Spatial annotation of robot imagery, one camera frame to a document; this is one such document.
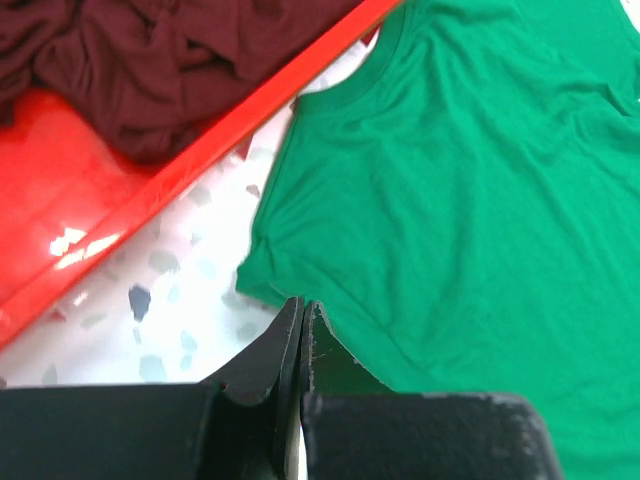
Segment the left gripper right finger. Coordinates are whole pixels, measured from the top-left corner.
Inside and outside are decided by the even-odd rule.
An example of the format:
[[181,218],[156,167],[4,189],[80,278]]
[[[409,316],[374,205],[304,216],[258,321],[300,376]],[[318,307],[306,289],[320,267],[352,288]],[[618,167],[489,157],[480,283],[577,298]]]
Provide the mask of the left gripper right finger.
[[324,306],[304,314],[301,423],[311,479],[561,479],[548,429],[504,393],[389,390],[330,331]]

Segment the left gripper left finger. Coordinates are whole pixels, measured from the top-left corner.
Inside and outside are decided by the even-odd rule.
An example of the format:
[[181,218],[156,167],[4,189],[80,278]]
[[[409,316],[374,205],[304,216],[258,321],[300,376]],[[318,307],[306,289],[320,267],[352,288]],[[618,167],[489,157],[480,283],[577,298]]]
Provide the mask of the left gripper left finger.
[[7,389],[5,479],[294,479],[304,302],[197,383]]

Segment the green t shirt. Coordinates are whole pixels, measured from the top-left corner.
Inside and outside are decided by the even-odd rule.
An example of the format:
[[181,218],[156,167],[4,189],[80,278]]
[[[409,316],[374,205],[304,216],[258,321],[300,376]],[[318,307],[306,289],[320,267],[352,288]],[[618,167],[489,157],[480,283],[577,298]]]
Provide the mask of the green t shirt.
[[321,301],[403,392],[522,395],[639,475],[639,34],[618,1],[405,1],[305,94],[236,288]]

